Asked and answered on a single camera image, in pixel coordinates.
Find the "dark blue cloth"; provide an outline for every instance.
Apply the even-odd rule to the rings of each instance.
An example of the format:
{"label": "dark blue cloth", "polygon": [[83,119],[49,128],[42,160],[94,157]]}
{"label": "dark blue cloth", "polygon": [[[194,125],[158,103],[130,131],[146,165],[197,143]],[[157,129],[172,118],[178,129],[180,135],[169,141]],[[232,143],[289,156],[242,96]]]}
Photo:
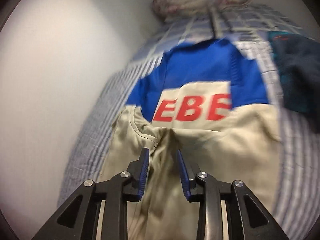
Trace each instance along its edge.
{"label": "dark blue cloth", "polygon": [[320,43],[301,35],[269,32],[284,107],[303,113],[320,131]]}
{"label": "dark blue cloth", "polygon": [[126,104],[141,106],[151,122],[164,89],[197,81],[230,81],[232,108],[268,104],[256,61],[244,58],[228,39],[182,43],[165,53],[159,67],[138,81]]}

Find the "ebe lettering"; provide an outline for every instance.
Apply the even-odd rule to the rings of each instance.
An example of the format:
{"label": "ebe lettering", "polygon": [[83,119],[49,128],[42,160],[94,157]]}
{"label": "ebe lettering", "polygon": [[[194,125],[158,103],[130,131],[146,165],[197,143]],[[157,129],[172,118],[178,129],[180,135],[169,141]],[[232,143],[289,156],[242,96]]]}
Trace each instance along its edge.
{"label": "ebe lettering", "polygon": [[217,109],[230,109],[230,104],[220,102],[221,99],[229,99],[229,94],[216,94],[212,95],[209,109],[203,109],[201,106],[204,104],[206,98],[204,96],[185,96],[182,100],[180,109],[176,116],[168,116],[167,112],[174,113],[177,102],[176,100],[162,100],[154,117],[153,121],[158,122],[172,122],[172,120],[178,120],[183,122],[190,122],[197,120],[201,114],[206,114],[206,120],[218,121],[225,117],[225,115],[217,114]]}

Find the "white wall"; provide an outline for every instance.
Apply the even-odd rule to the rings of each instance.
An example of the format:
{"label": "white wall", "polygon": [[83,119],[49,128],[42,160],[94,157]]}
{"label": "white wall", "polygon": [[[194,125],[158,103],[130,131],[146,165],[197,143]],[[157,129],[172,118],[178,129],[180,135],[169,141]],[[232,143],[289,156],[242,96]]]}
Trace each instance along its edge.
{"label": "white wall", "polygon": [[21,240],[56,210],[108,77],[159,23],[144,0],[22,0],[0,33],[0,208]]}

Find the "black clamp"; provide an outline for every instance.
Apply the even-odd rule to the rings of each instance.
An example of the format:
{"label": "black clamp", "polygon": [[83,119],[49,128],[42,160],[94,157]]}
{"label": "black clamp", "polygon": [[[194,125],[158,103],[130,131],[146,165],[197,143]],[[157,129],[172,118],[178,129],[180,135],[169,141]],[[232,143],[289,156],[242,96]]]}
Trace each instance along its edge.
{"label": "black clamp", "polygon": [[218,181],[184,160],[180,151],[177,162],[187,201],[200,202],[197,240],[223,240],[221,200],[226,202],[229,240],[289,240],[242,181]]}
{"label": "black clamp", "polygon": [[101,240],[127,240],[127,201],[139,202],[148,176],[149,150],[110,180],[86,180],[40,228],[33,240],[95,240],[105,200]]}

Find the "wrinkled fabric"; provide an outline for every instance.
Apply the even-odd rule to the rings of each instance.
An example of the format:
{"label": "wrinkled fabric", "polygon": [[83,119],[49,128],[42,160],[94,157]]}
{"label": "wrinkled fabric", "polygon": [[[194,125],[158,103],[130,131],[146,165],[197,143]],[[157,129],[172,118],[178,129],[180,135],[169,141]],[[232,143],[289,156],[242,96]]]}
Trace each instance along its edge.
{"label": "wrinkled fabric", "polygon": [[217,9],[229,10],[232,8],[244,8],[252,0],[153,0],[153,11],[166,22],[172,22],[177,18],[188,18],[205,15],[207,7],[214,5]]}
{"label": "wrinkled fabric", "polygon": [[175,156],[198,163],[220,181],[241,179],[272,212],[279,182],[279,133],[276,108],[252,104],[230,111],[207,130],[155,127],[141,108],[126,106],[113,124],[113,138],[99,181],[111,179],[150,151],[149,177],[142,201],[128,203],[128,237],[196,238],[198,203],[183,196]]}
{"label": "wrinkled fabric", "polygon": [[304,114],[320,132],[320,43],[284,32],[269,32],[284,92],[284,106]]}
{"label": "wrinkled fabric", "polygon": [[[216,85],[228,81],[229,85],[215,93]],[[222,105],[221,101],[227,99],[231,103]],[[177,121],[202,129],[206,121],[223,116],[216,116],[215,112],[207,116],[212,105],[234,108],[268,102],[257,62],[245,58],[228,39],[179,44],[137,82],[127,100],[128,105],[141,106],[142,115],[149,122]]]}

